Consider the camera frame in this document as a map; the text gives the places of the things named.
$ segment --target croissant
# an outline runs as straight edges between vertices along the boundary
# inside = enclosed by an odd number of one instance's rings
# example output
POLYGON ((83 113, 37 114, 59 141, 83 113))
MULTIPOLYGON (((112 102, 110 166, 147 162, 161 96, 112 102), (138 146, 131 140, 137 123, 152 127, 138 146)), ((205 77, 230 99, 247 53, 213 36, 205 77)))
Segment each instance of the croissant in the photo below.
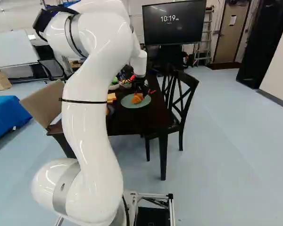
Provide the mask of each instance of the croissant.
POLYGON ((143 100, 142 93, 135 93, 134 97, 132 98, 132 104, 138 104, 143 100))

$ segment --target monitor screen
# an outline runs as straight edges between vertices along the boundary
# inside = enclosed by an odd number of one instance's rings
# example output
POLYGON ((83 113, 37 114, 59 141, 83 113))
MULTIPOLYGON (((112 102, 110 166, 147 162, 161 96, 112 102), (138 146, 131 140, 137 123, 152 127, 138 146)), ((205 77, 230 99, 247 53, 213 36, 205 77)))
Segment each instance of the monitor screen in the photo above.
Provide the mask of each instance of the monitor screen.
POLYGON ((170 2, 142 7, 146 45, 201 41, 206 0, 170 2))

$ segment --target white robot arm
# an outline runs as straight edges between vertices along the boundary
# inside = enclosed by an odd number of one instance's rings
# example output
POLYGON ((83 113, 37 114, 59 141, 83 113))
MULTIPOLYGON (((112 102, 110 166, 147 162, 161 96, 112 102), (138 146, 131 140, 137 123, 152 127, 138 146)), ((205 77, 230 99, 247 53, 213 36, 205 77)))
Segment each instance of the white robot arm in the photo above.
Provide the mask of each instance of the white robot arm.
POLYGON ((63 91, 62 126, 77 160, 44 165, 32 182, 38 203, 78 225, 108 226, 123 206, 123 177, 106 130, 106 100, 113 77, 130 61, 137 77, 146 73, 120 0, 82 0, 59 12, 43 31, 54 51, 87 57, 63 91))

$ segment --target desk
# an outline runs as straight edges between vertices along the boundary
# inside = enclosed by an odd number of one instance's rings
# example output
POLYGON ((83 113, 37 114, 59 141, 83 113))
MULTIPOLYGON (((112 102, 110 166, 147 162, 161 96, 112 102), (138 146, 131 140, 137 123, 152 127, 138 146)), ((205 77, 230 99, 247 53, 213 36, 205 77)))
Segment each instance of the desk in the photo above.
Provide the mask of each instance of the desk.
MULTIPOLYGON (((147 73, 146 79, 151 90, 156 90, 151 94, 149 105, 138 109, 127 109, 121 105, 121 99, 132 90, 114 90, 117 100, 112 103, 114 114, 107 118, 108 136, 132 135, 132 134, 159 134, 159 153, 161 180, 166 179, 166 156, 168 135, 166 129, 173 124, 173 119, 166 108, 164 97, 159 88, 156 75, 147 73)), ((53 136, 63 148, 67 157, 75 158, 71 147, 66 141, 61 120, 48 127, 48 136, 53 136)))

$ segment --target black chair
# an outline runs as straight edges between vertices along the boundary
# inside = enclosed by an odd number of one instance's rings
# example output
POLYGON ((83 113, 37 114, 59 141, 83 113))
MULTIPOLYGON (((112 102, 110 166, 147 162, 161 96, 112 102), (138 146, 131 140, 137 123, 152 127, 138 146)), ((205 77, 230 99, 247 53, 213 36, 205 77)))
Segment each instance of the black chair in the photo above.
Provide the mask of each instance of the black chair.
MULTIPOLYGON (((170 85, 171 89, 168 91, 168 86, 167 88, 165 88, 166 86, 165 82, 162 86, 163 93, 167 97, 166 98, 166 101, 168 102, 167 107, 174 119, 173 125, 167 129, 167 133, 170 134, 170 133, 179 132, 179 151, 183 151, 184 124, 189 111, 189 107, 191 105, 194 92, 198 86, 199 81, 194 77, 184 73, 183 71, 173 71, 172 73, 173 76, 171 76, 169 80, 171 81, 171 85, 170 85), (189 87, 185 93, 182 92, 181 82, 185 83, 189 87), (178 84, 179 98, 173 102, 176 84, 178 84), (183 99, 186 96, 188 96, 187 100, 185 104, 183 104, 183 99), (172 111, 172 109, 175 109, 177 111, 178 115, 180 116, 180 119, 177 118, 176 114, 172 111)), ((158 138, 159 131, 152 134, 145 134, 144 137, 146 143, 147 161, 150 161, 150 140, 158 138)))
POLYGON ((169 105, 169 98, 170 98, 170 92, 171 92, 171 86, 172 82, 174 80, 174 76, 176 74, 176 69, 171 64, 167 64, 163 73, 163 81, 161 86, 161 93, 165 98, 165 103, 168 108, 169 105))

